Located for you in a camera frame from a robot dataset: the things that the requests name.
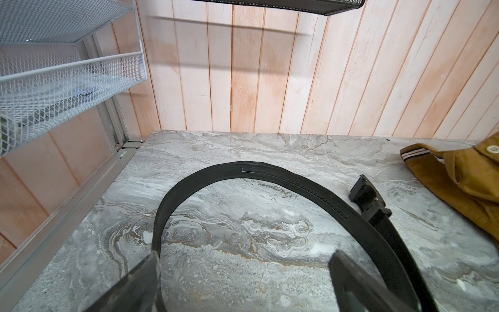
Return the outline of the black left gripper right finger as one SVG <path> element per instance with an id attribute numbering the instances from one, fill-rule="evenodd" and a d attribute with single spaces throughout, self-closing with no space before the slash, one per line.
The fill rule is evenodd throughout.
<path id="1" fill-rule="evenodd" d="M 338 250 L 329 271 L 340 311 L 413 311 L 387 287 L 378 283 L 346 253 Z"/>

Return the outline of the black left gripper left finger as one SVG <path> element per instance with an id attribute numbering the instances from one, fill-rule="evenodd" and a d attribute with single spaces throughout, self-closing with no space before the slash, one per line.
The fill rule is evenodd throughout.
<path id="1" fill-rule="evenodd" d="M 160 287 L 160 261 L 153 251 L 86 311 L 152 311 Z"/>

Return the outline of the black leather belt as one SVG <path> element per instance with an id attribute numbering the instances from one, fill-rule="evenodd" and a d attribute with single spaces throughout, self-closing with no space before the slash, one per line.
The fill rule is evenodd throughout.
<path id="1" fill-rule="evenodd" d="M 317 204 L 362 246 L 381 274 L 382 286 L 413 311 L 438 311 L 411 252 L 389 220 L 391 210 L 364 175 L 349 194 L 350 201 L 361 209 L 357 212 L 327 188 L 279 166 L 238 161 L 204 168 L 181 180 L 162 199 L 155 216 L 152 250 L 161 252 L 166 223 L 187 198 L 213 183 L 239 178 L 274 183 Z"/>

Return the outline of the mustard yellow trousers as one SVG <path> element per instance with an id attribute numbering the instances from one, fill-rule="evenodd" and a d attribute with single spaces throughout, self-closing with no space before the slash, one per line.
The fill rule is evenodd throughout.
<path id="1" fill-rule="evenodd" d="M 498 133 L 467 149 L 413 144 L 400 156 L 435 196 L 498 240 Z"/>

